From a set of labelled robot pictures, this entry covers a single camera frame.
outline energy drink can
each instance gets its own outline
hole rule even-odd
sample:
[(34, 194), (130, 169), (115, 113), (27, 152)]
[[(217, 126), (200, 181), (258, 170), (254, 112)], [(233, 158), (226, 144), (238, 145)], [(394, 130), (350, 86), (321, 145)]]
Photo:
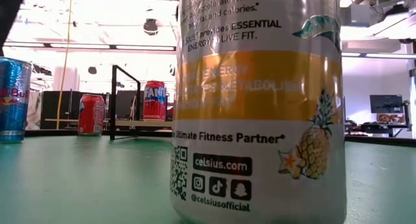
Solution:
[(79, 102), (78, 134), (102, 134), (104, 116), (104, 98), (100, 95), (84, 94)]
[(166, 101), (164, 82), (149, 81), (144, 88), (143, 120), (165, 121)]
[(21, 142), (25, 137), (32, 65), (0, 58), (0, 143)]
[(344, 223), (339, 0), (180, 0), (171, 197), (191, 223)]

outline red can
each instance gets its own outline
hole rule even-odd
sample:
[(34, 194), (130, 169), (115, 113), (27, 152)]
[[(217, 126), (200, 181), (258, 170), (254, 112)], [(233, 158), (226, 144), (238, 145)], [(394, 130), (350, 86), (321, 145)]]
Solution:
[(164, 121), (166, 119), (166, 102), (164, 82), (149, 81), (144, 87), (143, 120)]
[(105, 115), (104, 98), (84, 94), (79, 103), (78, 134), (103, 133)]

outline tiktok icon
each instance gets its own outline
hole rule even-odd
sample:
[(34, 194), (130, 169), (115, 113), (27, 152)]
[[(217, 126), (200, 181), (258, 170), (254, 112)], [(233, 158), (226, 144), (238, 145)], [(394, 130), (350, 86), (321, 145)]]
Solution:
[(227, 179), (210, 177), (209, 194), (217, 197), (225, 197), (227, 195)]

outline social media icon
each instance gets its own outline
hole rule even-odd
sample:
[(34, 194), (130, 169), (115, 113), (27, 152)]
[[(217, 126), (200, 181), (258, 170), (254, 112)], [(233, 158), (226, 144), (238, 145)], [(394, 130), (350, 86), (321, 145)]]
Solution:
[(252, 182), (233, 179), (231, 181), (231, 198), (241, 201), (252, 199)]
[(227, 179), (219, 177), (210, 177), (209, 194), (218, 197), (225, 197), (227, 195)]
[(195, 192), (205, 192), (205, 176), (192, 174), (192, 190)]

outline red bull can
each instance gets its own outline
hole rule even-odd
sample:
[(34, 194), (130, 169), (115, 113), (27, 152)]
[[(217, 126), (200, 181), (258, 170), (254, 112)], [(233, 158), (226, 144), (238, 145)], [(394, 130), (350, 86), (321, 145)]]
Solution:
[(25, 137), (32, 65), (0, 58), (0, 143), (21, 142)]
[(164, 82), (149, 81), (144, 88), (143, 120), (166, 119), (166, 88)]
[(103, 133), (105, 102), (100, 95), (84, 94), (79, 103), (78, 134)]

